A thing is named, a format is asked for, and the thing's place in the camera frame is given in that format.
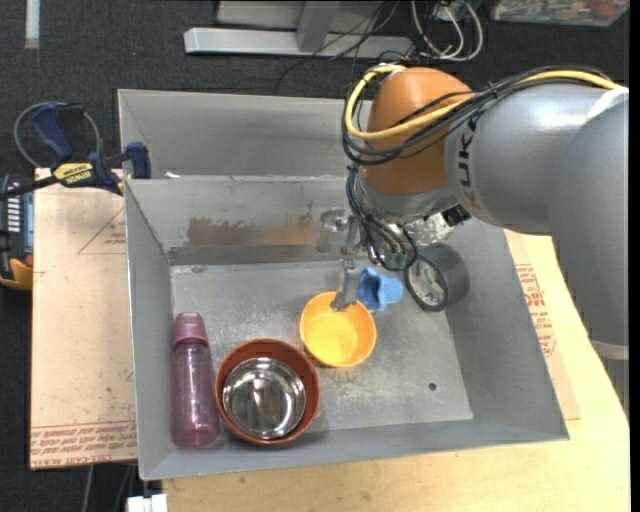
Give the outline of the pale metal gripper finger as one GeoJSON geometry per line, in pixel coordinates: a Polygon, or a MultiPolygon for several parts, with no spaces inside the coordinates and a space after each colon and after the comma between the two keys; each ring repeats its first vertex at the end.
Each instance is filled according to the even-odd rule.
{"type": "Polygon", "coordinates": [[[353,214],[341,208],[332,208],[321,214],[316,239],[316,249],[320,253],[334,249],[340,253],[356,253],[359,243],[359,227],[353,214]]]}
{"type": "Polygon", "coordinates": [[[353,260],[342,259],[340,261],[340,274],[335,297],[330,303],[334,311],[346,311],[358,300],[360,283],[360,271],[353,260]]]}

